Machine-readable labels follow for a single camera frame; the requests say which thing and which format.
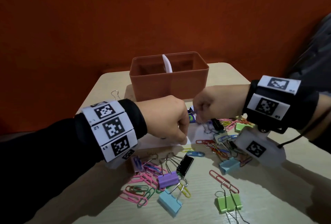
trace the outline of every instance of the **light blue binder clip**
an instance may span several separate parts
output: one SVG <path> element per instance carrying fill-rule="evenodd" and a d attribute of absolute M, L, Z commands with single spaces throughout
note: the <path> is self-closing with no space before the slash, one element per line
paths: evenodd
<path fill-rule="evenodd" d="M 180 185 L 180 180 L 184 180 L 185 181 L 185 185 L 183 185 L 182 189 L 180 190 L 180 193 L 177 197 L 177 199 L 172 196 L 172 192 Z M 179 180 L 179 183 L 169 192 L 167 189 L 164 190 L 160 196 L 159 196 L 159 203 L 168 211 L 168 213 L 170 213 L 170 215 L 172 217 L 176 217 L 178 211 L 180 210 L 180 208 L 182 207 L 182 202 L 179 201 L 179 197 L 183 191 L 183 189 L 185 187 L 188 186 L 187 184 L 187 180 L 185 178 L 181 178 Z"/>
<path fill-rule="evenodd" d="M 225 174 L 230 171 L 236 170 L 239 167 L 240 161 L 236 160 L 234 157 L 231 157 L 230 159 L 225 160 L 219 164 L 219 169 Z"/>

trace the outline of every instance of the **plastic container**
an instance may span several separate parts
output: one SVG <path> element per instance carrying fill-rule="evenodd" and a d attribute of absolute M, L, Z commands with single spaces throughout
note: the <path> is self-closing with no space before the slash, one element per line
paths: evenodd
<path fill-rule="evenodd" d="M 166 54 L 172 73 L 166 73 L 162 55 L 132 59 L 130 79 L 137 101 L 174 95 L 194 98 L 206 86 L 209 66 L 197 52 Z"/>

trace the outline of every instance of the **hand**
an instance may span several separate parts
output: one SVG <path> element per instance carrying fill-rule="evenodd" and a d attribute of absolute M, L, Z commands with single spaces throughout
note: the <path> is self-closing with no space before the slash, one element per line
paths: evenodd
<path fill-rule="evenodd" d="M 242 114 L 249 84 L 208 86 L 193 99 L 196 120 L 206 122 L 212 118 L 234 118 Z"/>
<path fill-rule="evenodd" d="M 167 96 L 136 102 L 136 105 L 144 116 L 149 134 L 182 145 L 187 143 L 190 120 L 183 100 Z"/>

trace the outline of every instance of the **left hand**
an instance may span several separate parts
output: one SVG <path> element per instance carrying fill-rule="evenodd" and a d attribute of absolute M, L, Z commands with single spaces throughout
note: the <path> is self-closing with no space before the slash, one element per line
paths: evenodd
<path fill-rule="evenodd" d="M 147 132 L 158 138 L 185 145 L 190 123 L 183 100 L 174 96 L 136 102 L 144 116 Z"/>

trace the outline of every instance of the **table surface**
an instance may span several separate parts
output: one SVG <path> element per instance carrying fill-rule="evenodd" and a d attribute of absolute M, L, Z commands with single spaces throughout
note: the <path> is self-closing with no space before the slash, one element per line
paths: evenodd
<path fill-rule="evenodd" d="M 249 83 L 227 63 L 213 63 L 209 67 L 207 86 Z M 118 90 L 121 98 L 134 100 L 128 71 L 102 75 L 82 107 L 112 99 L 113 90 Z M 186 104 L 189 106 L 192 102 L 187 101 Z M 281 143 L 297 135 L 295 130 L 288 129 L 283 135 L 272 132 L 269 137 Z M 183 157 L 181 151 L 185 147 L 188 146 L 159 147 L 139 150 L 138 153 L 146 156 L 147 152 L 157 152 L 162 157 L 173 151 Z M 100 162 L 50 200 L 28 223 L 236 223 L 231 216 L 227 219 L 225 214 L 220 215 L 215 206 L 214 194 L 221 187 L 209 176 L 209 170 L 220 173 L 217 156 L 203 145 L 193 144 L 192 147 L 205 152 L 206 157 L 195 158 L 186 176 L 192 197 L 180 197 L 183 206 L 176 218 L 157 203 L 157 194 L 140 209 L 118 198 L 123 185 L 132 176 L 130 164 L 110 170 Z M 240 190 L 242 217 L 250 224 L 330 223 L 331 156 L 305 138 L 286 145 L 285 150 L 287 160 L 282 167 L 263 167 L 253 160 L 231 175 L 224 176 Z M 177 197 L 178 193 L 176 189 L 173 195 Z M 239 215 L 237 217 L 239 223 L 244 223 Z"/>

